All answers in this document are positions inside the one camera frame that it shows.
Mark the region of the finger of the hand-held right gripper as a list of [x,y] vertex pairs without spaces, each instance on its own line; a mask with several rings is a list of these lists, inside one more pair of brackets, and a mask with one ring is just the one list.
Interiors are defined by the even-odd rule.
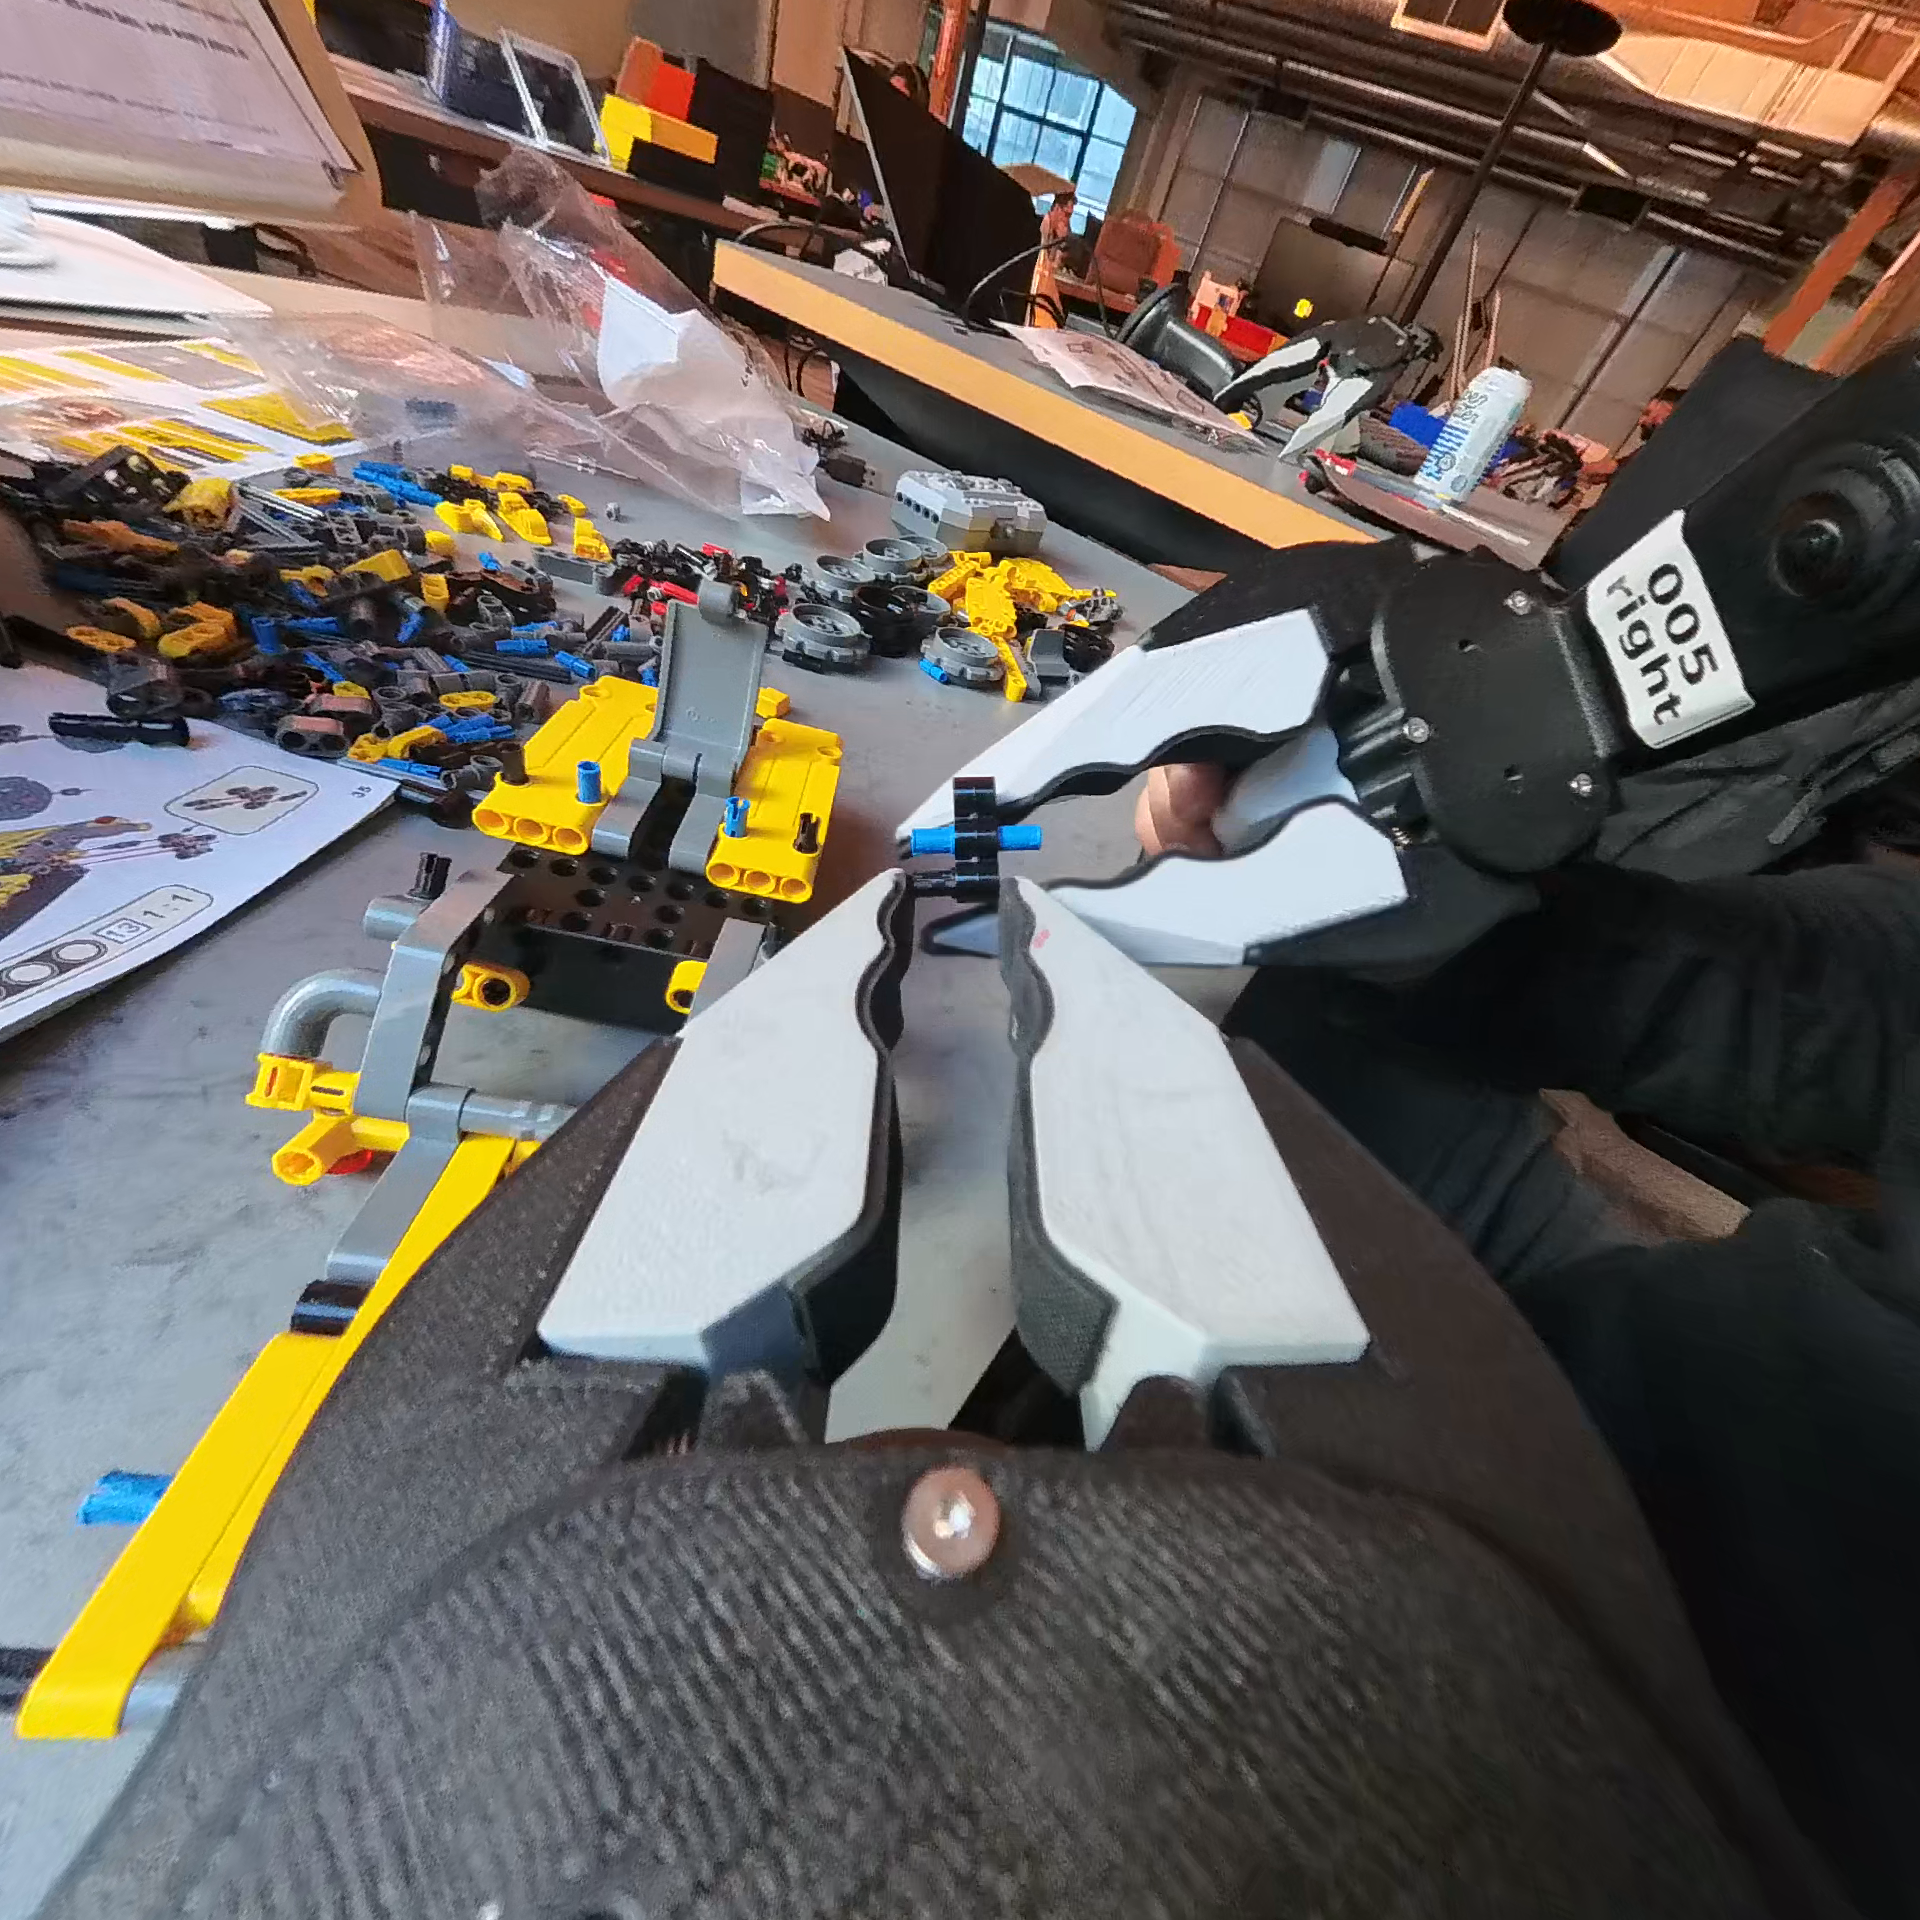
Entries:
[[1041,889],[1138,966],[1173,970],[1259,968],[1286,942],[1409,898],[1390,838],[1337,801],[1296,808],[1235,856],[1154,856]]
[[966,762],[994,786],[1000,819],[1104,799],[1170,763],[1240,770],[1320,721],[1330,651],[1307,611],[1116,655]]

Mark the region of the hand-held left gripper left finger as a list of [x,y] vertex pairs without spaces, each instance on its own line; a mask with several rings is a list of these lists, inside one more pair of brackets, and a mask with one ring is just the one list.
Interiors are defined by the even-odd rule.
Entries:
[[694,1016],[540,1323],[548,1351],[843,1376],[897,1302],[909,880]]

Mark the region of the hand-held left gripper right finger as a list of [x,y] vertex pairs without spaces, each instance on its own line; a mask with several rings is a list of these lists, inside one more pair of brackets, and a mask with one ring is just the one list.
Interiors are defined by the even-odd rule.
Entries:
[[1000,896],[1014,1328],[1099,1449],[1134,1390],[1371,1345],[1211,1027],[1033,880]]

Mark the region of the black connector brick piece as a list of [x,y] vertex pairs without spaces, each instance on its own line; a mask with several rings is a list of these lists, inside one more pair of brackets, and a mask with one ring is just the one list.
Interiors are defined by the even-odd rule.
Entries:
[[[1000,799],[997,799],[997,782],[989,777],[976,775],[957,775],[952,779],[949,793],[949,822],[947,823],[930,823],[930,826],[913,826],[905,829],[907,835],[916,829],[941,829],[954,826],[956,822],[992,822],[1003,826],[1000,819]],[[915,898],[952,898],[960,904],[988,904],[997,902],[1002,887],[1002,854],[994,861],[979,863],[954,863],[952,856],[909,856],[907,861],[934,861],[944,857],[947,864],[941,869],[915,869],[907,875],[909,895]]]

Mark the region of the yellow toy brick vehicle model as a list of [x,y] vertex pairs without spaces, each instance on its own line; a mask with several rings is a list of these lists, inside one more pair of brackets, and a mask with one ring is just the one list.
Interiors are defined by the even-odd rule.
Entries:
[[248,1105],[296,1115],[272,1174],[310,1187],[378,1183],[325,1269],[136,1514],[130,1544],[50,1650],[5,1650],[5,1712],[26,1741],[132,1729],[224,1609],[251,1534],[347,1360],[417,1272],[571,1115],[442,1075],[453,1013],[521,1007],[673,1033],[811,898],[843,747],[764,687],[849,643],[854,617],[803,584],[758,613],[744,584],[662,608],[652,680],[595,680],[501,759],[472,822],[488,871],[420,861],[402,896],[369,906],[381,973],[329,970],[274,1005]]

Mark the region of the pile of small brick parts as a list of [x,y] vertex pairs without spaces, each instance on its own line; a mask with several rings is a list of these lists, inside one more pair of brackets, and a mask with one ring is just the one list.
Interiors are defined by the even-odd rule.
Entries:
[[77,465],[5,458],[5,522],[62,613],[5,616],[98,681],[75,746],[182,743],[189,722],[363,762],[440,815],[596,681],[654,687],[669,613],[707,589],[771,640],[797,567],[721,544],[608,541],[529,471],[317,461],[193,477],[123,439]]

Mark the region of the person's right forearm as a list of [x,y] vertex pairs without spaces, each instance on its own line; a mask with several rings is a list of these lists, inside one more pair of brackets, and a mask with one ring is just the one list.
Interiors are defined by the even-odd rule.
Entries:
[[1569,1091],[1698,1146],[1875,1168],[1916,1136],[1916,681],[1624,782],[1541,902],[1438,968],[1254,976],[1229,1029],[1361,1127],[1385,1075]]

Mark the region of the grey desk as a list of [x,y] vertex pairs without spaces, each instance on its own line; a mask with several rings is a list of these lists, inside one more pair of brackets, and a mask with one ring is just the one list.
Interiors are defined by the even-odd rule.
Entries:
[[[732,522],[622,486],[641,538],[726,544],[787,566],[890,531],[878,495],[824,488],[830,522]],[[944,689],[915,666],[776,680],[797,713],[849,746],[813,909],[837,906],[897,850],[897,826],[934,784],[1014,730],[1013,706]],[[420,854],[492,869],[478,832],[389,805],[213,933],[46,1017],[5,1045],[2,1150],[2,1627],[56,1645],[129,1538],[80,1528],[108,1470],[171,1472],[366,1202],[369,1183],[290,1189],[272,1153],[290,1115],[254,1111],[257,1043],[276,997],[321,970],[372,968],[372,896]],[[1013,1330],[1002,1198],[1013,1094],[994,963],[918,959],[902,982],[899,1049],[902,1241],[883,1341],[833,1390],[833,1440],[947,1427]],[[643,1037],[516,1010],[448,1023],[442,1064],[481,1091],[581,1103]],[[116,1798],[146,1737],[19,1742],[5,1722],[2,1906],[33,1915]]]

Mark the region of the person's right hand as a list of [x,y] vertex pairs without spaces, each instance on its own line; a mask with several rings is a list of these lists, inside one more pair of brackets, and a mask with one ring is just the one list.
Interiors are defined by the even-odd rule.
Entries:
[[1225,857],[1216,817],[1237,786],[1235,769],[1177,762],[1144,775],[1137,801],[1138,857]]

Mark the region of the grey battery box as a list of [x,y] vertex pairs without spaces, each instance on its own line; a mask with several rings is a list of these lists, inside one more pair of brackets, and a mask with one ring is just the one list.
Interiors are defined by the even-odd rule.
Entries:
[[997,561],[1036,559],[1050,529],[1044,507],[1013,483],[933,469],[899,477],[891,519],[905,538]]

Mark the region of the person's grey trouser legs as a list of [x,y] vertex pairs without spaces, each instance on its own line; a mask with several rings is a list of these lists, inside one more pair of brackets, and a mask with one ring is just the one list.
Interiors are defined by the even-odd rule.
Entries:
[[1584,1263],[1641,1249],[1565,1161],[1561,1121],[1537,1094],[1347,1067],[1323,1105],[1517,1304]]

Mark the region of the white drink can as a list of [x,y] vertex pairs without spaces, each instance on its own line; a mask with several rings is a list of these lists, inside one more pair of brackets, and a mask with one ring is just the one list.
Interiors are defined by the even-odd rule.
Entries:
[[1497,465],[1525,419],[1532,382],[1517,369],[1493,365],[1476,373],[1452,403],[1420,471],[1417,496],[1458,505]]

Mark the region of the beige table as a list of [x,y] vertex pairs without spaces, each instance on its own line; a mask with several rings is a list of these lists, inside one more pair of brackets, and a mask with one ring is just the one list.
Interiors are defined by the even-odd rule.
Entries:
[[1493,493],[1435,512],[1373,471],[1313,493],[1306,467],[1267,445],[1209,447],[1086,398],[1010,338],[966,329],[886,285],[721,243],[710,288],[824,345],[842,373],[843,419],[929,465],[1003,478],[1052,522],[1131,561],[1232,570],[1267,549],[1412,534],[1537,567],[1560,534],[1550,512]]

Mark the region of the white paper sheet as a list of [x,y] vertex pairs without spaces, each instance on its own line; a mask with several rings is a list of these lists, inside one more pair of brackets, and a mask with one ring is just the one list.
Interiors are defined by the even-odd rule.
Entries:
[[1005,320],[994,328],[1082,401],[1104,401],[1219,447],[1258,445],[1254,430],[1242,417],[1222,415],[1206,397],[1192,391],[1180,377],[1126,345],[1072,328],[1029,328]]

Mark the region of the spare black grey gripper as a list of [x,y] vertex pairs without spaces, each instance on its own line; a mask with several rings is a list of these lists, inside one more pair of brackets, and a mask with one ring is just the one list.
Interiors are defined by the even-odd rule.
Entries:
[[1310,390],[1320,403],[1283,447],[1290,461],[1355,454],[1361,419],[1390,390],[1443,354],[1443,337],[1421,322],[1358,318],[1313,326],[1240,369],[1228,350],[1185,320],[1181,286],[1160,288],[1121,326],[1116,341],[1211,401],[1222,417],[1281,410]]

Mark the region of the black pole stand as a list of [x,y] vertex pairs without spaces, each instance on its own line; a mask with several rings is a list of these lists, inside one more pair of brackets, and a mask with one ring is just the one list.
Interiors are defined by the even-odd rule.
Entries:
[[1618,15],[1594,2],[1501,2],[1499,21],[1508,34],[1532,48],[1532,57],[1513,88],[1507,109],[1486,138],[1476,166],[1464,184],[1456,201],[1448,211],[1448,219],[1435,232],[1430,247],[1417,271],[1414,280],[1401,295],[1394,312],[1394,322],[1412,326],[1433,288],[1441,271],[1445,271],[1450,251],[1470,219],[1481,190],[1497,169],[1510,138],[1546,79],[1546,69],[1556,57],[1594,61],[1610,54],[1624,33]]

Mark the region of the black monitor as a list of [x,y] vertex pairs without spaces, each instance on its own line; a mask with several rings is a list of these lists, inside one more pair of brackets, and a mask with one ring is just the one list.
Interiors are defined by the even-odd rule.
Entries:
[[902,282],[973,329],[1021,326],[1041,263],[1033,197],[852,48],[843,74]]

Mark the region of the clear plastic bag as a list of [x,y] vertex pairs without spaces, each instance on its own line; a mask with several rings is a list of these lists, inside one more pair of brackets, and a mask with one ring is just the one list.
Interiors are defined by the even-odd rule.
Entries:
[[827,517],[762,360],[577,176],[509,150],[474,201],[481,227],[412,216],[422,299],[529,450],[723,515]]
[[544,391],[512,360],[484,358],[356,312],[234,320],[234,345],[309,415],[337,417],[369,447],[440,462],[563,465],[610,471],[584,408]]

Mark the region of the white instruction booklet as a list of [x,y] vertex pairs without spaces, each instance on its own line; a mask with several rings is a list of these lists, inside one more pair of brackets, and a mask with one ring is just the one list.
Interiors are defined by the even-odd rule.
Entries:
[[5,1039],[213,930],[393,801],[354,767],[203,722],[182,747],[75,747],[53,713],[104,713],[96,687],[42,664],[2,683]]

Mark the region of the stack of large bricks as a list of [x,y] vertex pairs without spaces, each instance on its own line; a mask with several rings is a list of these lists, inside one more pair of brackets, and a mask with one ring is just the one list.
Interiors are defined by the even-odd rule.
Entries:
[[614,169],[702,201],[752,201],[776,125],[776,95],[709,61],[682,64],[633,37],[598,105]]

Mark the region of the clear display case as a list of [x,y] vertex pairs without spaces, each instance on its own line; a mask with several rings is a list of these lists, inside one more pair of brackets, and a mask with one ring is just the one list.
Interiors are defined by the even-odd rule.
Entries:
[[573,56],[509,27],[472,27],[450,6],[427,9],[426,95],[446,112],[544,152],[608,160],[596,102]]

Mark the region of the yellow sticker sheet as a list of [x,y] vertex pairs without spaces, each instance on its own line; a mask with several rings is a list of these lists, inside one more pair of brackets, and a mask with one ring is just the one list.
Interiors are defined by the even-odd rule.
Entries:
[[347,471],[361,445],[309,415],[232,344],[48,344],[2,350],[2,447],[33,465],[132,448],[189,478]]

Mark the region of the white stand base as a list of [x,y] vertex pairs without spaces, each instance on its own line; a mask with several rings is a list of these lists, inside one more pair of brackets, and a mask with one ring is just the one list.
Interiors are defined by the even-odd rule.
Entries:
[[8,201],[2,318],[40,326],[157,326],[268,320],[272,309],[116,232]]

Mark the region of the wooden display board with sheet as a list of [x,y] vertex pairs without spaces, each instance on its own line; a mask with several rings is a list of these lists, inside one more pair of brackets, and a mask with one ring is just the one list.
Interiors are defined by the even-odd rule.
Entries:
[[2,186],[354,227],[378,163],[301,2],[5,2]]

